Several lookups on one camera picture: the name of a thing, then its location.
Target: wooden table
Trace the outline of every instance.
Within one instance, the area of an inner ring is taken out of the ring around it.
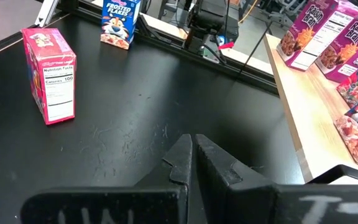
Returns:
[[[315,64],[305,72],[288,68],[275,50],[279,41],[268,34],[264,38],[305,182],[338,164],[358,169],[333,125],[349,110],[337,84]]]

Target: nutrition facts label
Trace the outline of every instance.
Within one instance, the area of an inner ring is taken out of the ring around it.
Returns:
[[[74,115],[74,66],[44,68],[48,120]]]
[[[356,67],[353,67],[351,65],[343,65],[340,69],[338,69],[338,72],[347,76],[351,76],[355,71],[357,71]]]
[[[342,32],[353,17],[341,12],[334,12],[327,22],[317,31],[316,35],[306,45],[303,51],[293,61],[291,66],[306,70]]]

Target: pink cereal box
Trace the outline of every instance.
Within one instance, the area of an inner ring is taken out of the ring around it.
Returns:
[[[309,0],[277,46],[285,64],[307,70],[330,43],[358,16],[345,0]]]
[[[76,55],[58,29],[22,29],[31,92],[45,124],[74,118]]]
[[[316,60],[325,76],[341,83],[358,69],[358,18]]]

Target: black table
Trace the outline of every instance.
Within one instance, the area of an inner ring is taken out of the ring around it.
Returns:
[[[267,176],[299,169],[289,135],[277,134],[288,128],[276,96],[141,40],[130,51],[103,44],[99,26],[75,16],[52,27],[78,56],[76,118],[46,126],[22,42],[0,52],[0,223],[19,223],[42,189],[132,185],[183,133],[205,134]]]

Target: raisin bran logo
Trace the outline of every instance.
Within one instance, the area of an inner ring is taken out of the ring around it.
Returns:
[[[312,4],[309,9],[306,11],[302,22],[306,23],[309,28],[312,28],[314,25],[319,23],[324,17],[322,10],[319,9],[316,5]]]
[[[351,39],[353,41],[353,44],[358,43],[358,21],[353,23],[345,37]]]

